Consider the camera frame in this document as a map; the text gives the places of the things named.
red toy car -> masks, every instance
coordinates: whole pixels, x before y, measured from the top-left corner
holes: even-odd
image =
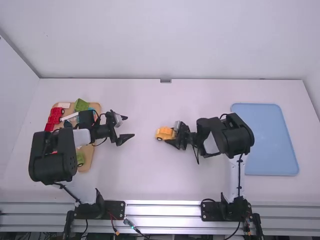
[[[65,110],[62,107],[53,107],[50,111],[50,116],[48,117],[44,130],[51,132],[54,129],[55,124],[61,123],[61,117],[64,113]]]
[[[65,110],[62,107],[53,107],[50,111],[51,115],[60,115],[60,117],[65,113]]]

light blue mat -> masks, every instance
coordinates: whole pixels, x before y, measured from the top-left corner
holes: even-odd
[[[295,176],[299,165],[281,108],[276,104],[235,103],[231,111],[251,128],[254,145],[246,175]]]

green toy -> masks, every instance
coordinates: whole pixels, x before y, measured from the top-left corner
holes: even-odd
[[[88,110],[89,103],[86,101],[83,101],[81,98],[78,98],[74,103],[74,110],[76,112],[85,111]]]
[[[78,162],[78,167],[82,167],[85,164],[85,155],[81,151],[76,152],[76,160]]]

aluminum rail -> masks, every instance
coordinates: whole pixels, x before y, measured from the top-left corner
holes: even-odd
[[[231,234],[237,222],[203,222],[199,201],[127,200],[125,216],[144,234]],[[261,216],[265,235],[320,236],[320,204],[251,203]],[[1,232],[62,232],[73,203],[0,202]],[[135,234],[122,221],[114,221],[120,233]],[[74,220],[73,232],[83,232],[84,220]],[[88,232],[113,233],[110,220],[88,220]]]

white wall corner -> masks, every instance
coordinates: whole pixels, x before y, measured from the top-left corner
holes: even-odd
[[[320,119],[320,60],[312,67],[303,82]]]
[[[38,76],[0,36],[0,179],[5,172],[33,95]]]

